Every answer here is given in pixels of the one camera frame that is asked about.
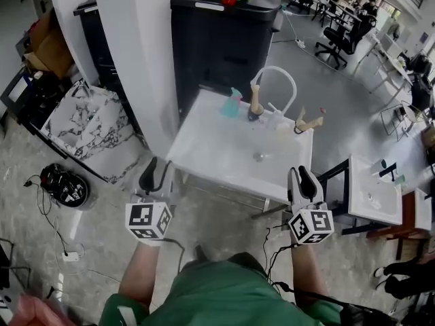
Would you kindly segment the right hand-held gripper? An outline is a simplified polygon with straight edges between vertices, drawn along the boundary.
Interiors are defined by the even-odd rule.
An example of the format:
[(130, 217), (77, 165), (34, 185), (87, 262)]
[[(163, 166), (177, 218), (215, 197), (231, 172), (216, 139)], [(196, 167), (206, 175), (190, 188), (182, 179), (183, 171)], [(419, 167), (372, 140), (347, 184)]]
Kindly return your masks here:
[(314, 245), (334, 232), (332, 211), (324, 201), (324, 189), (304, 166), (299, 166), (298, 170), (291, 167), (288, 173), (288, 200), (293, 214), (288, 225), (295, 243)]

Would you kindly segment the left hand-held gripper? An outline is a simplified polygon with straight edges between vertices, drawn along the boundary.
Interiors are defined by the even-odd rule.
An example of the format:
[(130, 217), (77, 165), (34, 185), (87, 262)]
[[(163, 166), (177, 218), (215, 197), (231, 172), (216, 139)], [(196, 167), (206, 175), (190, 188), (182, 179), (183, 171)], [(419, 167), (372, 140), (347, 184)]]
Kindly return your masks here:
[(167, 238), (173, 219), (171, 207), (162, 199), (168, 198), (173, 189), (174, 167), (169, 160), (163, 170), (158, 188), (154, 185), (154, 172), (158, 158), (153, 157), (139, 178), (139, 187), (146, 193), (155, 192), (160, 198), (135, 191), (125, 205), (125, 228), (138, 242), (159, 247)]

